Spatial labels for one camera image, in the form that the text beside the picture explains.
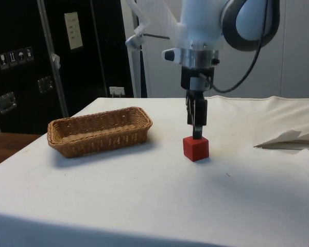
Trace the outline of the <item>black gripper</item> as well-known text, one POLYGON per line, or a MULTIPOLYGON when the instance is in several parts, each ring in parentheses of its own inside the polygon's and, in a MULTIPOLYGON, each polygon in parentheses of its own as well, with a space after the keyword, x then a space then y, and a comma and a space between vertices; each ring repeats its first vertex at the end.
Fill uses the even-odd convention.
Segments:
POLYGON ((210 89, 214 79, 214 68, 188 68, 181 70, 181 87, 186 91, 187 124, 193 125, 193 139, 202 138, 203 126, 207 125, 208 102, 203 92, 210 89))

